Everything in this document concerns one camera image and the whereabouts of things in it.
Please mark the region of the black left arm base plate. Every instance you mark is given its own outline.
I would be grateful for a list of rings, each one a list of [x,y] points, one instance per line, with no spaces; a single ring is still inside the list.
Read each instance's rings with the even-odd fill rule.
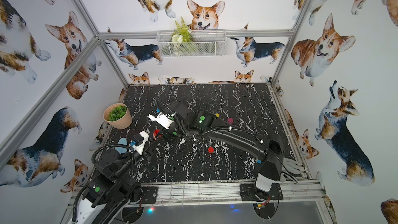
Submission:
[[[134,204],[155,204],[158,196],[158,187],[144,186],[137,187],[133,190],[133,198],[131,200]]]

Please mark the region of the red paint jar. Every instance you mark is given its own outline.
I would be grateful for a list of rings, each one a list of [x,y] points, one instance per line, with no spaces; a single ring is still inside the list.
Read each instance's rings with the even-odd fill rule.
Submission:
[[[161,131],[159,129],[154,130],[153,132],[153,138],[155,140],[159,139],[161,137]]]

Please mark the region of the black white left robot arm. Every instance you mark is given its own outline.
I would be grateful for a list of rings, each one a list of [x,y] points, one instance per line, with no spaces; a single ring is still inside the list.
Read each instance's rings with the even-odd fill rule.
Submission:
[[[153,156],[155,148],[145,145],[142,153],[131,146],[110,144],[92,155],[98,174],[78,192],[70,224],[110,224],[130,203],[141,204],[145,193],[134,179],[137,163]]]

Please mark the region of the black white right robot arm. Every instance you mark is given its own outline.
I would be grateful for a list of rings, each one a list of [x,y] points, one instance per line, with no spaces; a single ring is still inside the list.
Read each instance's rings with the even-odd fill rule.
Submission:
[[[286,150],[280,135],[274,134],[268,137],[244,130],[225,122],[209,111],[195,113],[179,101],[166,104],[157,99],[154,104],[157,116],[163,114],[172,122],[167,127],[170,136],[180,135],[193,141],[209,138],[224,142],[251,154],[260,161],[255,183],[258,190],[269,192],[272,184],[280,181]]]

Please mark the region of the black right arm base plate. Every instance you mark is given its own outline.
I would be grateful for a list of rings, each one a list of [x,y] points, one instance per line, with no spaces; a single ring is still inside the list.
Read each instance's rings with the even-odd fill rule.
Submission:
[[[280,184],[273,183],[269,192],[258,189],[254,183],[240,184],[239,195],[242,201],[264,202],[270,200],[283,200],[284,196]]]

